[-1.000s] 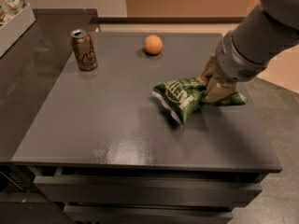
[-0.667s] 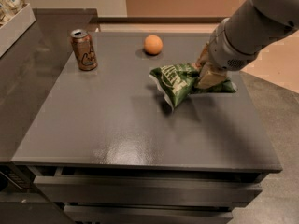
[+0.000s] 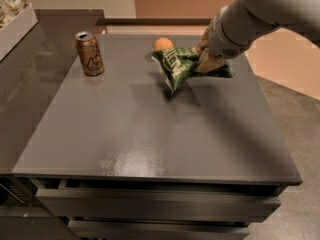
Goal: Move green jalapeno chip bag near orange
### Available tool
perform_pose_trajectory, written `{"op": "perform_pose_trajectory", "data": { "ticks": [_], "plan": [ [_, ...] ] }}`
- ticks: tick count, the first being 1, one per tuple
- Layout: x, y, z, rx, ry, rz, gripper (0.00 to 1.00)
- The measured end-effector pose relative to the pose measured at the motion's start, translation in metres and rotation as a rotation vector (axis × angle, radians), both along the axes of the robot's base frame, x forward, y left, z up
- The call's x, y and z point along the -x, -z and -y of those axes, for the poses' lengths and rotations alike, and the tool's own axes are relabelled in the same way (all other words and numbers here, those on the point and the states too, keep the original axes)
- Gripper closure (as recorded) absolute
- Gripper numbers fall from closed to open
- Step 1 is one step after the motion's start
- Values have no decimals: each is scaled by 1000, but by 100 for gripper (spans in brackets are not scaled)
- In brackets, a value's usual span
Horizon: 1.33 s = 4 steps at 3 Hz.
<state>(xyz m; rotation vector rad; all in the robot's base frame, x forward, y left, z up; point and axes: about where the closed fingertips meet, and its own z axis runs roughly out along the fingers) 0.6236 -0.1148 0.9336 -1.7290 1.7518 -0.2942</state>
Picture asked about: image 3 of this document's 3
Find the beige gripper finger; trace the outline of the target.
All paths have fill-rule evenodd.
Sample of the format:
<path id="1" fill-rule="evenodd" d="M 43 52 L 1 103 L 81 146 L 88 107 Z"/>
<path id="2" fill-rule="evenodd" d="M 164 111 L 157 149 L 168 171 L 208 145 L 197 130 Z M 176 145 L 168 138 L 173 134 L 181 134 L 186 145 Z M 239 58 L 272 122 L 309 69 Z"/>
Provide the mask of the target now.
<path id="1" fill-rule="evenodd" d="M 198 53 L 198 65 L 196 69 L 197 72 L 208 73 L 224 65 L 224 59 L 217 56 L 211 57 L 208 48 L 205 48 L 203 50 L 197 48 L 196 51 Z"/>
<path id="2" fill-rule="evenodd" d="M 196 46 L 196 52 L 198 54 L 200 54 L 202 52 L 209 52 L 208 35 L 209 35 L 209 29 L 206 29 L 201 37 L 201 40 L 199 41 L 198 45 Z"/>

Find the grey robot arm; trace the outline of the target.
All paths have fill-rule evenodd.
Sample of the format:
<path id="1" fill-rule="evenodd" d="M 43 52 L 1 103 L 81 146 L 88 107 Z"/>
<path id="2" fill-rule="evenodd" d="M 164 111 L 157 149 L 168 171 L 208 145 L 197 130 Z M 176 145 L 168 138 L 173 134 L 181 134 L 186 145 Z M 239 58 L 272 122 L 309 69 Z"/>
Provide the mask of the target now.
<path id="1" fill-rule="evenodd" d="M 279 28 L 293 31 L 320 47 L 320 0 L 235 0 L 220 9 L 196 51 L 197 71 L 221 67 Z"/>

